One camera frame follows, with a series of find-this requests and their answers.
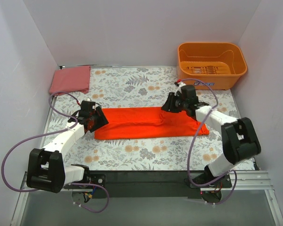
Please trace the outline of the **folded pink t shirt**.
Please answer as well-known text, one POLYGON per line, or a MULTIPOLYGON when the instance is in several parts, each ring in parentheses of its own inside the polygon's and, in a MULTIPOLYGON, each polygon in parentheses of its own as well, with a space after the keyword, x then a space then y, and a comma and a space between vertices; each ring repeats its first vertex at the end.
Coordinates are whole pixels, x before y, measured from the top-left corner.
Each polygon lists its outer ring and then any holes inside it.
POLYGON ((90 75, 91 67, 89 65, 56 70, 49 93, 64 91, 86 94, 90 88, 90 75))

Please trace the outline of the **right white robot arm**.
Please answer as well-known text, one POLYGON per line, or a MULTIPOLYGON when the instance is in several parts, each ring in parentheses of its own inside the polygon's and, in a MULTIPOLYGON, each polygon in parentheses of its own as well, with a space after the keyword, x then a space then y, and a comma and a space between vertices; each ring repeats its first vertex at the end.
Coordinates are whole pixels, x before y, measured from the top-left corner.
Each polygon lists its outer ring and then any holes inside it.
POLYGON ((215 110, 208 103, 199 101, 193 85, 176 82, 175 92, 168 94, 161 109, 167 113, 181 113, 198 122, 203 122, 221 135, 223 153, 208 164, 201 176, 209 187, 221 182, 221 175, 232 170, 237 164, 261 153, 261 145, 252 121, 235 118, 215 110))

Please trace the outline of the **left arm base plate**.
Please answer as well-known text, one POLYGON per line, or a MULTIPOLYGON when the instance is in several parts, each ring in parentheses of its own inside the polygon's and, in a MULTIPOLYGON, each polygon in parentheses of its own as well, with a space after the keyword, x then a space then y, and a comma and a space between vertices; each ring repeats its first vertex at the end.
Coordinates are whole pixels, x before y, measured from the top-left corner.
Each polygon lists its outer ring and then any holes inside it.
POLYGON ((70 184, 64 185, 64 189, 93 189, 94 186, 90 184, 95 184, 99 186, 105 186, 106 175, 105 174, 89 174, 84 175, 83 179, 80 181, 75 181, 70 184), (87 185, 73 185, 73 183, 87 184, 87 185))

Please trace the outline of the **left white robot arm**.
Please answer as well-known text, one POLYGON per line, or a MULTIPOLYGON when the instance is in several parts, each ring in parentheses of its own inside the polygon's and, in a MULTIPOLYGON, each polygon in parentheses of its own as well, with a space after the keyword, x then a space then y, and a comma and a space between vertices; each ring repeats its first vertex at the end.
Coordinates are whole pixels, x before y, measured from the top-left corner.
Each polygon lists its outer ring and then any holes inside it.
POLYGON ((69 117, 65 131, 43 148, 30 152, 26 178, 29 188, 58 193, 71 183, 80 188, 90 185, 89 168, 80 164, 66 167, 64 158, 80 138, 107 125, 108 120, 96 102, 84 100, 80 107, 69 117))

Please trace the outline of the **orange plastic basket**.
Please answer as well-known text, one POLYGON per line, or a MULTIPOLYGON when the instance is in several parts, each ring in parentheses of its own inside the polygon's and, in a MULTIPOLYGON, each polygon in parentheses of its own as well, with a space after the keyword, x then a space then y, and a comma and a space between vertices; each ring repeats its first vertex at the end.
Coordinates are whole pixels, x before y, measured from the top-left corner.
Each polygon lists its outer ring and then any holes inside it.
POLYGON ((228 42, 186 42, 177 49, 177 77, 196 89, 231 89, 247 72, 241 49, 228 42))

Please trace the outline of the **orange t shirt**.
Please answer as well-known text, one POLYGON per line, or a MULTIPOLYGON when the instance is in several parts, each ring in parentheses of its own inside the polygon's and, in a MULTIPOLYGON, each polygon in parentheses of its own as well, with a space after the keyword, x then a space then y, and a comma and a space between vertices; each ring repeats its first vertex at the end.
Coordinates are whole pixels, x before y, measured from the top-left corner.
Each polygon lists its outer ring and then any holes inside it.
POLYGON ((160 107, 106 108, 103 113, 108 124, 94 132, 97 140, 194 136, 200 125, 185 112, 160 107))

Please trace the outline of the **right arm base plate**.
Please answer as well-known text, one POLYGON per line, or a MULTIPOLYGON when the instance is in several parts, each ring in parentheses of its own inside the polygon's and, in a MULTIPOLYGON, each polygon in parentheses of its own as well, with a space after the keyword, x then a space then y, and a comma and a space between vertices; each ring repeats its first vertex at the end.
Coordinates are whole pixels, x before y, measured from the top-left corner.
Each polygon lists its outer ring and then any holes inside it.
POLYGON ((225 175, 221 177, 219 180, 215 182, 211 182, 215 178, 208 178, 204 173, 192 173, 191 179, 195 184, 201 185, 200 187, 204 188, 213 188, 213 187, 220 187, 222 188, 231 188, 232 183, 229 175, 225 175))

